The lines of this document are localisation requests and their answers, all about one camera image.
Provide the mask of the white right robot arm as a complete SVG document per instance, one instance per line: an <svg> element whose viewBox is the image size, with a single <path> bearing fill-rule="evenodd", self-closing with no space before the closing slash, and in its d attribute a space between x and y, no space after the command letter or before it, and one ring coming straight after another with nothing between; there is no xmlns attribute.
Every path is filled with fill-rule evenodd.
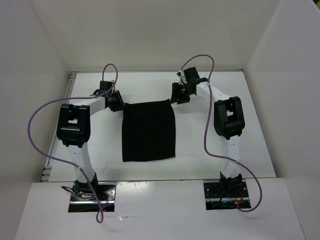
<svg viewBox="0 0 320 240"><path fill-rule="evenodd" d="M213 117L213 127L220 137L222 158L226 159L220 171L219 191L229 197L242 184L242 174L238 165L240 159L239 141L245 127L245 118L241 99L231 97L207 82L199 84L172 84L172 104L184 104L190 101L191 95L197 95L211 106L210 116Z"/></svg>

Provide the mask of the black skirt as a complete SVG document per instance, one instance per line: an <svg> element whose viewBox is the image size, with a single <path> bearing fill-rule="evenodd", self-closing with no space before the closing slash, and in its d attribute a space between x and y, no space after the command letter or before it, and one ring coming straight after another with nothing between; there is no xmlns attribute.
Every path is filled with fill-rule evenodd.
<svg viewBox="0 0 320 240"><path fill-rule="evenodd" d="M150 162L176 156L176 120L170 101L126 103L121 129L122 161Z"/></svg>

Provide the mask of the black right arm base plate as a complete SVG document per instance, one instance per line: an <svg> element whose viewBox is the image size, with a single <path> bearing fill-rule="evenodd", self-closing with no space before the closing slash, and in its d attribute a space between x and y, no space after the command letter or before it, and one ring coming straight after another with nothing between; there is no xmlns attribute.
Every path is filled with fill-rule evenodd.
<svg viewBox="0 0 320 240"><path fill-rule="evenodd" d="M250 209L251 203L247 184L243 181L240 187L229 192L223 191L218 181L205 181L203 183L205 207L211 210Z"/></svg>

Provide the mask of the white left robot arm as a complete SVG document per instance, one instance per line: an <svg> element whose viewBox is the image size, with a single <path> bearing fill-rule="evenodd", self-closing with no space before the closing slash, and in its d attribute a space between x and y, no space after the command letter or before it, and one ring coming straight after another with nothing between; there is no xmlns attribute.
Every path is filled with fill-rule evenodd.
<svg viewBox="0 0 320 240"><path fill-rule="evenodd" d="M105 96L95 96L77 104L61 105L56 135L66 147L76 174L73 187L63 187L63 189L81 199L94 200L99 196L98 178L92 167L88 150L91 116L106 108L112 112L118 112L123 110L124 105L118 90L112 90Z"/></svg>

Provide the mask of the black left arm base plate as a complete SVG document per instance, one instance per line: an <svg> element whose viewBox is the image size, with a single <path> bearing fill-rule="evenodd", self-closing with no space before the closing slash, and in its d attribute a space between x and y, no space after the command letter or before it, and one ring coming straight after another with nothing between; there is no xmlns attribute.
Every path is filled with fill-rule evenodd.
<svg viewBox="0 0 320 240"><path fill-rule="evenodd" d="M115 211L116 186L115 182L99 183L96 195L104 212ZM74 191L68 187L67 191L71 193L68 207L69 213L93 213L99 210L98 202L90 189L74 194Z"/></svg>

